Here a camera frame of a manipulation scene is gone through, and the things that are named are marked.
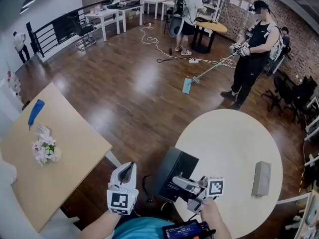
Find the mop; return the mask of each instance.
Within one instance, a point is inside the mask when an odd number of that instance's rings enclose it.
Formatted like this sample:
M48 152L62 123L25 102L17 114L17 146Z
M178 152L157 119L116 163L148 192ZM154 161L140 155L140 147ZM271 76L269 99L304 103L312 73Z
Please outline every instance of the mop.
M238 51L236 51L234 54L230 55L227 58L224 58L222 61L220 61L218 64L214 65L213 67L209 68L208 70L206 70L205 72L203 72L202 74L198 75L197 77L194 76L193 79L189 79L189 78L185 78L184 81L184 86L183 86L183 93L189 94L190 91L190 85L193 82L199 83L199 78L202 77L204 74L208 73L210 70L213 70L214 68L222 65L227 59L229 59L232 56L235 56L237 54Z

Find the white shirt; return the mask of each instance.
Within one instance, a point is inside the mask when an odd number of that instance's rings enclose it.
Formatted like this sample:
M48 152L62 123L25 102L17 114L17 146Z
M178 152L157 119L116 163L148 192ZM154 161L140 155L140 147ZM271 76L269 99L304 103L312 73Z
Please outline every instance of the white shirt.
M204 8L202 0L184 0L186 3L184 9L184 17L186 23L190 25L195 25L195 19L197 16L197 11Z
M20 33L20 34L16 34L13 37L13 43L18 52L20 52L24 46L24 41L25 41L24 35L25 34Z

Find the screen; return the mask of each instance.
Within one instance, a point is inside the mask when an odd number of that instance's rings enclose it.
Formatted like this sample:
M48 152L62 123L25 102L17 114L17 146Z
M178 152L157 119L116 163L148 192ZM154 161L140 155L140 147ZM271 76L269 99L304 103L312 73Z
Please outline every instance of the screen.
M197 223L192 223L179 228L166 229L165 233L168 239L178 239L199 235L201 230Z

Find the teal shirt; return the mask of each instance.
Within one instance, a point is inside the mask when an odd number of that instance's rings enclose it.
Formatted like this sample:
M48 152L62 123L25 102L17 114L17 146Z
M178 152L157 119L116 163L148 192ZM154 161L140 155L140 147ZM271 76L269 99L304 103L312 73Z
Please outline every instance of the teal shirt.
M162 227L173 223L155 218L132 219L115 229L114 239L163 239Z

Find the mop handle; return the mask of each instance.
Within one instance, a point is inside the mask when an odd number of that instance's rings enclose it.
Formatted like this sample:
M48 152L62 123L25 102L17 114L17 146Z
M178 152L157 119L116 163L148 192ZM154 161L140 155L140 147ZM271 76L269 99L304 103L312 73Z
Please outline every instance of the mop handle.
M208 73L210 70L214 69L217 66L220 66L222 63L224 63L227 59L229 59L232 56L235 56L237 54L238 51L236 51L234 54L230 55L227 58L224 58L222 61L220 61L218 64L214 65L213 67L209 68L208 70L206 70L205 72L203 72L202 74L198 75L197 78L199 79L200 77L202 77L204 74Z

